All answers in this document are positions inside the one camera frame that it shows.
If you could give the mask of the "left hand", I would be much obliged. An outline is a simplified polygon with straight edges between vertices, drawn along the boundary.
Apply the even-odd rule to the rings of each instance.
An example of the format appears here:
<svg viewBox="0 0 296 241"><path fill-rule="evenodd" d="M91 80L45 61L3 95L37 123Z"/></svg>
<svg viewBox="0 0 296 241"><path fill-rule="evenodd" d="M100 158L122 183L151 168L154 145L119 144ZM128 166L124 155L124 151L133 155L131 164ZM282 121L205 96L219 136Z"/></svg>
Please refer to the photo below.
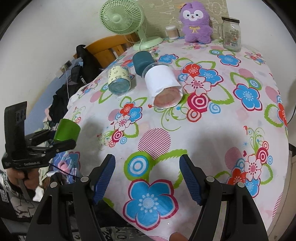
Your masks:
<svg viewBox="0 0 296 241"><path fill-rule="evenodd" d="M23 171L13 168L6 169L6 174L13 185L19 186L19 180L23 180L27 189L35 190L39 186L39 169L29 170L27 178Z"/></svg>

